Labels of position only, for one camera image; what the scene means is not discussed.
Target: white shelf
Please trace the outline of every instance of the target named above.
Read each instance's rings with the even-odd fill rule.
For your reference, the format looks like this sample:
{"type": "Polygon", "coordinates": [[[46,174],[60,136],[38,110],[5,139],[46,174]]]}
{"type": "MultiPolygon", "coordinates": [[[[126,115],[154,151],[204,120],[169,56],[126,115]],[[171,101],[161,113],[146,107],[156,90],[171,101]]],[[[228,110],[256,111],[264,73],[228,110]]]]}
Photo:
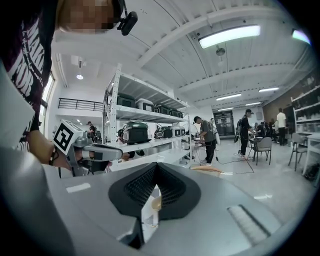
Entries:
{"type": "Polygon", "coordinates": [[[304,123],[304,122],[313,122],[313,121],[320,121],[320,117],[319,118],[312,118],[312,119],[303,119],[303,120],[297,120],[297,123],[304,123]]]}
{"type": "Polygon", "coordinates": [[[134,145],[127,145],[127,144],[123,144],[121,142],[118,142],[116,147],[120,148],[125,153],[125,152],[131,152],[131,151],[136,151],[136,150],[143,150],[143,149],[153,148],[153,147],[161,146],[161,145],[164,145],[164,144],[169,144],[171,142],[187,140],[188,137],[189,137],[189,135],[172,137],[172,138],[161,138],[161,139],[153,138],[149,142],[140,143],[140,144],[134,144],[134,145]]]}
{"type": "Polygon", "coordinates": [[[298,112],[298,111],[306,110],[306,109],[309,109],[309,108],[312,108],[312,107],[315,107],[315,106],[318,106],[318,105],[320,105],[320,102],[315,103],[315,104],[310,105],[310,106],[305,106],[305,107],[302,107],[302,108],[298,108],[298,109],[296,109],[296,110],[294,110],[294,111],[295,111],[295,112],[298,112]]]}
{"type": "Polygon", "coordinates": [[[304,94],[300,95],[299,97],[296,97],[295,99],[293,99],[293,100],[292,100],[292,102],[294,102],[294,101],[296,101],[296,100],[301,99],[302,97],[304,97],[304,96],[306,96],[306,95],[308,95],[308,94],[310,94],[310,93],[314,92],[314,91],[315,91],[315,90],[317,90],[318,88],[320,88],[320,85],[318,85],[318,86],[316,86],[315,88],[313,88],[312,90],[310,90],[310,91],[308,91],[308,92],[306,92],[306,93],[304,93],[304,94]]]}
{"type": "Polygon", "coordinates": [[[185,102],[177,100],[166,92],[122,72],[120,73],[118,93],[129,94],[134,97],[136,101],[140,98],[146,99],[154,105],[164,104],[174,109],[187,107],[185,102]]]}
{"type": "Polygon", "coordinates": [[[314,131],[302,131],[302,132],[297,132],[298,134],[316,134],[314,131]]]}
{"type": "Polygon", "coordinates": [[[125,162],[118,163],[117,166],[111,166],[112,171],[118,171],[122,169],[127,169],[147,163],[157,162],[157,163],[168,163],[173,164],[180,158],[183,158],[185,155],[189,154],[190,150],[172,148],[160,153],[155,153],[152,155],[143,156],[134,160],[129,160],[125,162]]]}
{"type": "Polygon", "coordinates": [[[168,114],[155,113],[133,107],[116,105],[117,120],[139,120],[150,123],[172,124],[179,122],[188,122],[188,119],[171,116],[168,114]]]}

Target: gray chair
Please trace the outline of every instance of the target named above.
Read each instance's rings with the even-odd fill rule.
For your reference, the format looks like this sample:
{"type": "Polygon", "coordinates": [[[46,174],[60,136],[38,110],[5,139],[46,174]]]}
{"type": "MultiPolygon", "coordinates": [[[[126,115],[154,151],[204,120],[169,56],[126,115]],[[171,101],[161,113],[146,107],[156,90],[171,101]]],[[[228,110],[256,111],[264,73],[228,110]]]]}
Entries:
{"type": "Polygon", "coordinates": [[[258,153],[259,152],[265,152],[266,155],[266,161],[268,160],[269,152],[270,152],[270,157],[269,157],[269,165],[271,162],[271,147],[272,147],[272,140],[270,137],[265,137],[263,138],[260,142],[256,144],[255,147],[252,149],[254,150],[254,155],[253,155],[253,161],[256,159],[256,165],[258,165],[258,153]]]}
{"type": "Polygon", "coordinates": [[[290,166],[291,163],[291,159],[292,156],[295,152],[295,165],[294,165],[294,171],[297,171],[297,157],[298,157],[298,153],[300,153],[300,157],[299,157],[299,161],[298,163],[300,163],[301,157],[303,153],[306,153],[308,150],[308,147],[306,145],[301,145],[305,143],[305,140],[298,134],[298,133],[293,133],[292,134],[292,142],[293,142],[293,149],[292,149],[292,153],[290,156],[290,161],[288,166],[290,166]]]}

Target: table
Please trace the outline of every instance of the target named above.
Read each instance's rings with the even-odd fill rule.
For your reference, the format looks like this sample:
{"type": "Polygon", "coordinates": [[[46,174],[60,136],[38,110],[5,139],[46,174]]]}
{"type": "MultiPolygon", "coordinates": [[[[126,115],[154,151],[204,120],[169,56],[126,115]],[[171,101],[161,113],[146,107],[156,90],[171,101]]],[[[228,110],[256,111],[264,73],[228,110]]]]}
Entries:
{"type": "MultiPolygon", "coordinates": [[[[320,132],[316,132],[312,135],[307,136],[307,140],[308,140],[308,149],[306,152],[306,159],[305,159],[302,175],[306,174],[308,160],[310,158],[311,152],[314,152],[320,155],[320,132]]],[[[315,179],[315,183],[314,183],[315,187],[318,185],[319,179],[320,179],[320,171],[318,171],[318,174],[315,179]]]]}

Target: black pants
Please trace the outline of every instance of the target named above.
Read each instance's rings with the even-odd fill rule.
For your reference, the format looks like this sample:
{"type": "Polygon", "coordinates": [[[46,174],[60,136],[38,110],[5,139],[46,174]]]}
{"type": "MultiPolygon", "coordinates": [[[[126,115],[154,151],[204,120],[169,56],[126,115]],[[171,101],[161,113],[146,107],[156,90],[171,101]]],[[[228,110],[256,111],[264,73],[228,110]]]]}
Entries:
{"type": "Polygon", "coordinates": [[[281,127],[281,128],[279,128],[279,143],[280,143],[280,146],[285,143],[285,138],[286,138],[286,128],[281,127]]]}
{"type": "Polygon", "coordinates": [[[246,148],[247,148],[247,145],[248,145],[248,140],[249,140],[248,132],[246,132],[246,135],[241,133],[240,139],[241,139],[241,150],[240,150],[240,152],[243,155],[245,155],[246,154],[246,148]]]}
{"type": "Polygon", "coordinates": [[[212,159],[214,158],[214,154],[215,154],[215,149],[216,149],[216,142],[210,141],[210,142],[206,142],[205,143],[205,149],[206,149],[206,162],[208,164],[211,164],[212,159]]]}

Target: floor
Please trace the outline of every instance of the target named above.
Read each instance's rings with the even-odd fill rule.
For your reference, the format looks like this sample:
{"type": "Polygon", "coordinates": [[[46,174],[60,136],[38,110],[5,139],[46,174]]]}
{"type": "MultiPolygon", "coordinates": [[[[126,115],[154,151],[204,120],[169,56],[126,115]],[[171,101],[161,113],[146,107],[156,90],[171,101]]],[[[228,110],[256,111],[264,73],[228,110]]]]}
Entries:
{"type": "MultiPolygon", "coordinates": [[[[242,161],[237,155],[239,144],[233,140],[222,140],[217,146],[212,166],[224,174],[220,178],[228,180],[238,188],[265,204],[284,224],[303,212],[312,198],[315,188],[302,175],[306,154],[302,155],[295,172],[295,158],[288,166],[292,148],[272,144],[271,164],[266,155],[259,155],[258,165],[252,160],[242,161]]],[[[204,159],[206,152],[201,148],[199,154],[204,159]]]]}

